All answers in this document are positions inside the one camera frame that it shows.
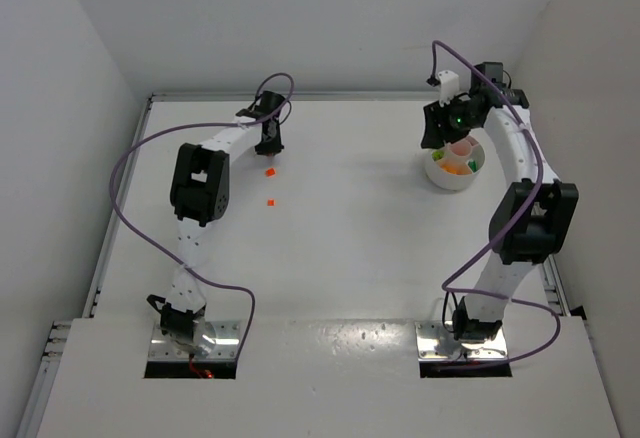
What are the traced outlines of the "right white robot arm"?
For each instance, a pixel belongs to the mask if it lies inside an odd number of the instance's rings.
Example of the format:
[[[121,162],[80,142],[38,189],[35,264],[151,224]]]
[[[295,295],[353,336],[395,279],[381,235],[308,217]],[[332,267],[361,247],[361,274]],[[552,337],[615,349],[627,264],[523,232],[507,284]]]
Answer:
[[[480,342],[497,335],[506,306],[524,278],[562,248],[579,192],[547,163],[532,128],[526,94],[504,83],[502,64],[483,62],[471,73],[466,92],[452,71],[430,76],[428,82],[438,88],[439,98],[424,108],[421,146],[442,153],[464,146],[465,153],[452,164],[464,170],[473,153],[470,133],[483,129],[508,184],[489,223],[489,242],[480,252],[488,258],[485,267],[475,286],[461,292],[454,304],[454,339]]]

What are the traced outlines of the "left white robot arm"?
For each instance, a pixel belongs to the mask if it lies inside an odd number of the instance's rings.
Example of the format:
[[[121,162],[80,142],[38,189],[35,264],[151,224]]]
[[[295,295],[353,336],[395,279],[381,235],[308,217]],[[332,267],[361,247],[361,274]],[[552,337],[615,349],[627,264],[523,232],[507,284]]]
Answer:
[[[197,279],[206,261],[214,222],[230,203],[233,162],[249,150],[276,155],[284,149],[280,114],[285,97],[262,91],[236,114],[236,125],[178,150],[170,188],[170,204],[178,220],[179,268],[166,297],[160,298],[160,329],[174,343],[196,354],[204,347],[206,287]]]

